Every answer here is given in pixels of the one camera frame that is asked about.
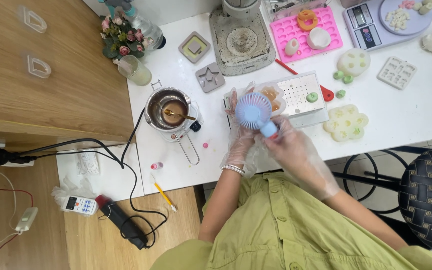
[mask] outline handheld fan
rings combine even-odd
[[[270,120],[272,105],[269,99],[260,93],[243,95],[237,102],[235,114],[241,126],[259,129],[266,138],[277,138],[278,128]]]

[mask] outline patterned seat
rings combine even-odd
[[[432,149],[409,164],[400,181],[398,200],[406,223],[432,248]]]

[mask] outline green soap ball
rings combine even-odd
[[[341,90],[339,90],[339,91],[336,92],[336,97],[338,99],[342,99],[345,95],[346,95],[346,91],[345,90],[341,89]]]
[[[353,76],[348,75],[348,76],[344,77],[343,81],[345,84],[350,84],[354,81],[354,78],[353,78]]]
[[[334,74],[333,74],[333,78],[336,80],[342,79],[343,77],[344,77],[344,73],[343,73],[343,71],[340,71],[340,70],[334,72]]]
[[[318,100],[318,94],[316,94],[315,92],[309,93],[309,94],[306,96],[306,100],[307,100],[309,103],[313,103],[313,102],[315,102],[315,101]]]

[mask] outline person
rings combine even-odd
[[[276,139],[231,123],[227,166],[203,209],[198,239],[167,250],[151,270],[432,270],[431,251],[409,246],[341,190],[311,139],[288,118],[272,120]],[[284,172],[242,178],[255,139]]]

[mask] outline plastic glove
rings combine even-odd
[[[311,139],[294,129],[287,117],[276,116],[272,120],[279,127],[278,138],[261,139],[273,158],[290,175],[291,182],[318,200],[326,200],[338,193],[338,183]]]
[[[254,89],[255,82],[249,83],[244,95],[252,93]],[[221,166],[227,164],[235,166],[245,165],[244,170],[246,173],[244,176],[251,177],[256,172],[255,158],[257,156],[257,150],[250,151],[250,149],[255,144],[255,135],[259,133],[259,130],[251,130],[239,125],[234,115],[234,110],[238,103],[238,95],[236,93],[236,88],[231,89],[231,91],[232,95],[229,98],[230,109],[225,110],[226,114],[232,117],[230,121],[229,148],[221,162]]]

